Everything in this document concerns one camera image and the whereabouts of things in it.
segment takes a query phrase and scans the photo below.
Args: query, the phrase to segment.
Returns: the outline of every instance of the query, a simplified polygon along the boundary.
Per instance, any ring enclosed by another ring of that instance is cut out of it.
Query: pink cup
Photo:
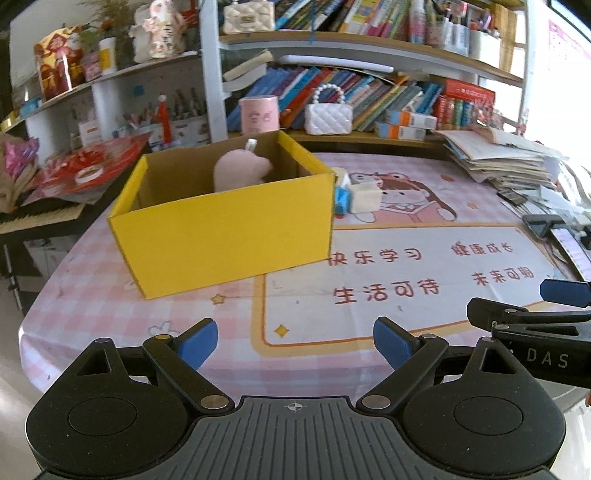
[[[242,135],[279,130],[279,100],[275,95],[241,98]]]

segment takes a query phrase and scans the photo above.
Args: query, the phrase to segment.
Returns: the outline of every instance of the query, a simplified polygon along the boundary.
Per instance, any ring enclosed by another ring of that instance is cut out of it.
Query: white box
[[[427,131],[422,128],[399,127],[390,124],[375,124],[375,134],[380,138],[398,138],[399,140],[425,140]]]
[[[349,185],[351,193],[350,213],[377,212],[382,202],[382,189],[375,183],[356,183]]]
[[[37,270],[48,280],[78,239],[76,235],[60,236],[45,240],[29,240],[24,244]]]
[[[436,116],[421,115],[419,113],[388,110],[386,111],[386,121],[390,125],[398,125],[400,127],[424,128],[425,130],[437,129]]]
[[[103,141],[98,120],[78,124],[78,129],[80,129],[80,141],[83,147],[90,147]]]

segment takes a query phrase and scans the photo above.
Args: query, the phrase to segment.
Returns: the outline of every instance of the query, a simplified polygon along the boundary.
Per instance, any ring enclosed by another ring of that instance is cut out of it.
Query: pink plush toy
[[[241,189],[265,183],[263,177],[273,166],[271,162],[248,150],[232,150],[217,161],[213,169],[213,185],[216,192]]]

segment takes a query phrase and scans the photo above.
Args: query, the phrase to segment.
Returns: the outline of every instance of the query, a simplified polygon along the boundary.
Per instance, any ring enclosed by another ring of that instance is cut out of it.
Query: blue toy
[[[335,187],[335,215],[344,215],[349,211],[351,194],[343,187]]]

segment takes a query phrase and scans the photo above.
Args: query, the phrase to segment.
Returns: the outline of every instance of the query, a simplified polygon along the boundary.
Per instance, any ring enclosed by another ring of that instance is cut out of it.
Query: white quilted handbag
[[[267,0],[239,4],[233,0],[223,9],[226,35],[275,30],[275,4]]]
[[[339,103],[318,103],[320,92],[334,88]],[[353,130],[353,108],[345,103],[345,94],[338,85],[325,83],[314,92],[312,103],[306,106],[306,132],[310,135],[346,135]]]

